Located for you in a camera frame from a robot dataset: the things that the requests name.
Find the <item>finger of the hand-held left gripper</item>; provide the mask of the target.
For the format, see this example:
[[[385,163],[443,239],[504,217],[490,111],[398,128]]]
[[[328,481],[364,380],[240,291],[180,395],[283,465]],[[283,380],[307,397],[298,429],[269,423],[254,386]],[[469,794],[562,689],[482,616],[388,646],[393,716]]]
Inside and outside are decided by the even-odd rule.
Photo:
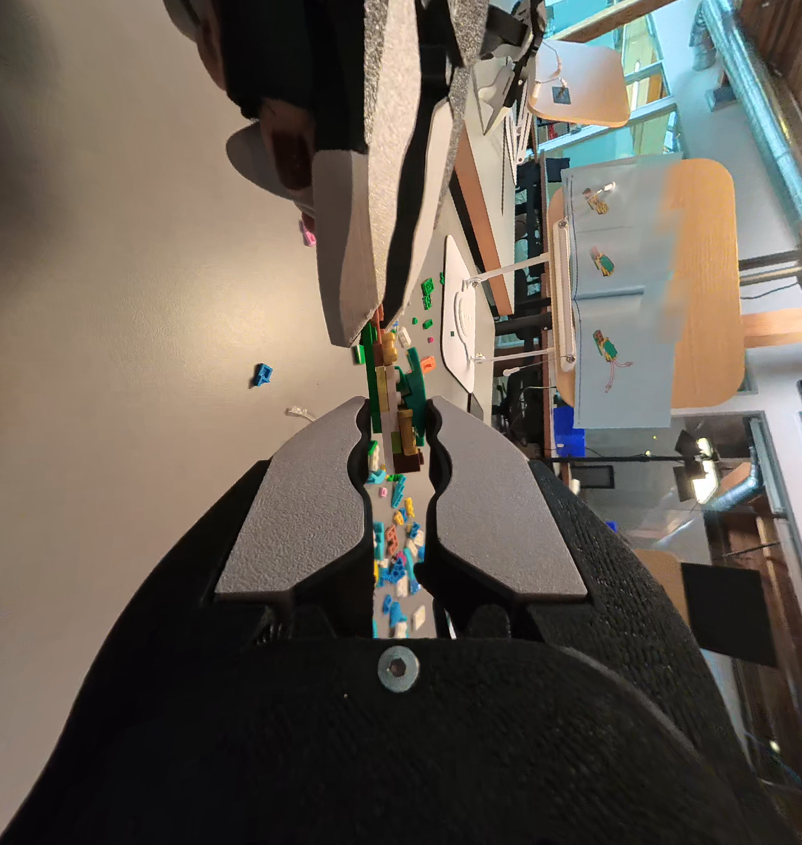
[[[422,270],[456,156],[450,100],[422,100],[398,182],[389,242],[383,324],[404,311]]]
[[[352,347],[383,307],[402,313],[408,274],[391,255],[404,151],[318,151],[312,162],[317,273],[332,345]]]

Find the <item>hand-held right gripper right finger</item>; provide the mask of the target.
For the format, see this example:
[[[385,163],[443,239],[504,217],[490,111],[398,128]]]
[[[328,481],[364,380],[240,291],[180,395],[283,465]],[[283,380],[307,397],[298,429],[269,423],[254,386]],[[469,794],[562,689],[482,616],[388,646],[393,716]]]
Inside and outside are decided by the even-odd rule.
[[[441,396],[427,403],[434,493],[416,569],[440,604],[585,603],[589,591],[524,454]]]

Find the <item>wooden chair back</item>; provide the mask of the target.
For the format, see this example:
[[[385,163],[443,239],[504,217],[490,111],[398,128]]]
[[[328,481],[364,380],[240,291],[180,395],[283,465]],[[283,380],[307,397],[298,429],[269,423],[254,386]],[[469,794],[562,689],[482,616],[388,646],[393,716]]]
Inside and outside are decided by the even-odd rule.
[[[651,576],[662,586],[683,621],[690,627],[681,561],[664,550],[635,548],[633,552]]]

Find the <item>person's left hand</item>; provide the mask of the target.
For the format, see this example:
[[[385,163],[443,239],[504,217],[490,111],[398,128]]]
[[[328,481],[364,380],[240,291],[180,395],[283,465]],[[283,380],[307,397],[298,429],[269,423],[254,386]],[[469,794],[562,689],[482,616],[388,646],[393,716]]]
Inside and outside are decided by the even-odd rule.
[[[312,183],[313,62],[303,2],[202,2],[196,44],[217,86],[260,127],[291,192]]]

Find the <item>blue storage bin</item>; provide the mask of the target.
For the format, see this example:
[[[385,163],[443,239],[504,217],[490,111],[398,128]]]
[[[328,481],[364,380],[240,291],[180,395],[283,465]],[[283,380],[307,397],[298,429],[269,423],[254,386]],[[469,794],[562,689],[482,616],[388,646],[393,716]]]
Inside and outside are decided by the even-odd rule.
[[[585,429],[574,423],[574,407],[561,405],[552,411],[553,437],[559,457],[586,457]]]

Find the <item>wood-edged table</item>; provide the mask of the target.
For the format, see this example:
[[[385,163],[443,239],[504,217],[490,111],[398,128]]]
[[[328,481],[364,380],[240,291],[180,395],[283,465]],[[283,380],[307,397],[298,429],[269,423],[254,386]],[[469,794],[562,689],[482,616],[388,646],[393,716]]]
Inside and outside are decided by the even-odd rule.
[[[471,276],[511,265],[515,258],[515,184],[500,123],[483,134],[474,90],[467,98],[459,133],[451,193],[468,245]],[[515,273],[492,276],[477,287],[496,316],[519,320],[519,327],[541,324],[548,308],[540,296],[515,293]]]

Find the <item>silver air duct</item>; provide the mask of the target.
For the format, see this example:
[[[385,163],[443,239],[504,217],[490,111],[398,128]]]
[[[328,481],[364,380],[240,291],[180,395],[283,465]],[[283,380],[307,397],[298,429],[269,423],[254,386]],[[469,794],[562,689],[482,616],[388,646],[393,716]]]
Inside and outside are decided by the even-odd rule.
[[[802,227],[802,2],[699,3],[788,226]]]

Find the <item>pile of small toy bricks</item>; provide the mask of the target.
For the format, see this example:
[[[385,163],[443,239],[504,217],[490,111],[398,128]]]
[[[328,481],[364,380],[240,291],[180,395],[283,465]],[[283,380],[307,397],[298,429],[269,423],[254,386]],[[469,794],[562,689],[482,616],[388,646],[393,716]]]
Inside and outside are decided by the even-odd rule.
[[[393,472],[381,442],[373,437],[366,480],[374,551],[372,633],[378,639],[433,637],[433,599],[416,574],[425,557],[427,505],[433,493],[426,469]]]

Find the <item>black panel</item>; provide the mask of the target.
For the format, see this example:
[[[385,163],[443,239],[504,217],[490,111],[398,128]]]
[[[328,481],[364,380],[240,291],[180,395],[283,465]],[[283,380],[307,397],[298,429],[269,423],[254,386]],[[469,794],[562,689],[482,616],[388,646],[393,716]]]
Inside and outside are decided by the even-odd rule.
[[[690,628],[703,650],[779,667],[759,572],[684,562],[681,577]]]

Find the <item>grey desk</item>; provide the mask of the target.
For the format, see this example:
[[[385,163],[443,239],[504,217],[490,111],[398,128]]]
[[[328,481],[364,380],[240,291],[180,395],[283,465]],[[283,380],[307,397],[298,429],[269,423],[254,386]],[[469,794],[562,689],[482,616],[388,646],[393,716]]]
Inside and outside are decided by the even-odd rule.
[[[290,387],[361,383],[294,206],[227,163],[237,118],[161,2],[0,2],[0,834]]]

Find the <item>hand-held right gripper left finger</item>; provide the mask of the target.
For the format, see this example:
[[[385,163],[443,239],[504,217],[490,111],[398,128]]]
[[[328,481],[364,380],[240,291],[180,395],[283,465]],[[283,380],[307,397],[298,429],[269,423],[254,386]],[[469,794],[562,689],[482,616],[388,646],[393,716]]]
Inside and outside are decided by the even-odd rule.
[[[300,587],[370,558],[363,453],[369,413],[354,396],[308,423],[269,460],[214,594],[284,602]]]

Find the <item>wooden chair with tag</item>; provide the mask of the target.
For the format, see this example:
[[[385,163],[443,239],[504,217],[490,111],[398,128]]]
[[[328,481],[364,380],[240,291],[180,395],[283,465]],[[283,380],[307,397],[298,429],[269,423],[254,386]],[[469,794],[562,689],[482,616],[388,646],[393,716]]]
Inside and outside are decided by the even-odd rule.
[[[622,60],[611,48],[545,40],[530,82],[527,108],[542,120],[609,129],[629,121]]]

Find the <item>toy brick model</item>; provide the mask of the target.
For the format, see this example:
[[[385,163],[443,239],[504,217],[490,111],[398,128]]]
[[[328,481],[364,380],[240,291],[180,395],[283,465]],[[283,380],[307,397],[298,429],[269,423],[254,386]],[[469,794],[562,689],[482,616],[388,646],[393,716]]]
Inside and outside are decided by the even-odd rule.
[[[377,316],[364,326],[354,351],[365,366],[372,431],[382,439],[383,468],[396,475],[419,471],[425,459],[425,376],[435,369],[435,358],[420,357],[404,327],[384,330]]]

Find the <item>light blue instruction booklet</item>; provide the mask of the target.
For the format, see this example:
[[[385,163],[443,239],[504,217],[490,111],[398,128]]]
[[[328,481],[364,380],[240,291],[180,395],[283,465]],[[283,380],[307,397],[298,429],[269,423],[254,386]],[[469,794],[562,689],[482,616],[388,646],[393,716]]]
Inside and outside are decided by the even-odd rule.
[[[667,192],[681,154],[563,174],[578,428],[667,428],[684,312],[671,289],[681,213]]]

